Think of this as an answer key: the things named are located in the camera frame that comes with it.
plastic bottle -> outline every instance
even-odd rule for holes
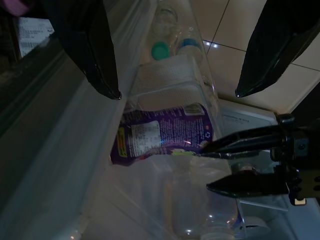
[[[160,1],[152,23],[153,46],[151,55],[155,60],[166,59],[170,56],[170,48],[175,45],[177,38],[178,15],[173,7]]]
[[[161,1],[155,13],[152,24],[154,35],[163,40],[171,35],[173,27],[178,23],[178,15],[173,7]]]
[[[203,61],[203,45],[199,39],[199,33],[193,27],[181,28],[178,34],[175,54],[186,54],[193,57],[198,67],[201,67]]]
[[[228,175],[223,160],[193,157],[173,176],[172,229],[181,240],[234,240],[238,207],[233,198],[210,192],[206,184]]]

purple snack bag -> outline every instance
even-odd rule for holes
[[[110,154],[129,166],[152,155],[195,155],[213,139],[207,110],[198,103],[160,111],[124,113]]]

paper label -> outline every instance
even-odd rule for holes
[[[160,125],[158,121],[132,125],[131,129],[134,157],[139,157],[153,148],[161,147]]]
[[[21,57],[27,55],[43,40],[54,33],[54,28],[48,19],[19,17],[15,20],[14,27]]]

green bottle cap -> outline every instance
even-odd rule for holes
[[[152,47],[151,55],[157,61],[168,58],[169,57],[168,45],[163,41],[156,42]]]

beige floor tile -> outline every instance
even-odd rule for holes
[[[293,63],[320,71],[320,34]]]
[[[248,97],[236,98],[245,54],[230,47],[211,45],[207,57],[220,97],[282,114],[291,112],[319,82],[319,71],[291,64],[274,85]]]
[[[212,41],[228,0],[191,0],[202,39]]]
[[[230,0],[213,42],[247,50],[267,0]]]

